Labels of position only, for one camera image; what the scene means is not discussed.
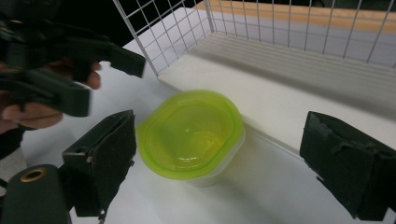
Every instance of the wire mesh wall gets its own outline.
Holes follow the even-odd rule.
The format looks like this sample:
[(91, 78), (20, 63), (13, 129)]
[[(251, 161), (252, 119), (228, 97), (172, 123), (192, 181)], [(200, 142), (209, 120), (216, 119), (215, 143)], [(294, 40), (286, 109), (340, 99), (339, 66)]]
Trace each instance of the wire mesh wall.
[[(114, 0), (148, 63), (158, 75), (210, 33), (396, 67), (394, 0)], [(145, 25), (137, 25), (143, 20)]]

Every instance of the plastic container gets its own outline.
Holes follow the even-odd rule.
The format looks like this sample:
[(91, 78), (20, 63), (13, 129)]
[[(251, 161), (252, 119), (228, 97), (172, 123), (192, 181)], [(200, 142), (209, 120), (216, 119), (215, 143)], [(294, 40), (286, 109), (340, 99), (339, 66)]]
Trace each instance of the plastic container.
[(245, 141), (236, 106), (219, 93), (202, 90), (169, 98), (136, 133), (149, 169), (199, 186), (215, 183)]

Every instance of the green plastic bowl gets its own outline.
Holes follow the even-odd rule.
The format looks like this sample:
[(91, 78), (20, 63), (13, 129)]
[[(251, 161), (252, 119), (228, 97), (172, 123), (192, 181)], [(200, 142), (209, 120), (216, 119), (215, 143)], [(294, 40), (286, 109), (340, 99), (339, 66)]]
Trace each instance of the green plastic bowl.
[(244, 128), (238, 109), (225, 96), (185, 91), (160, 105), (136, 133), (140, 156), (149, 169), (187, 180), (213, 172), (240, 142)]

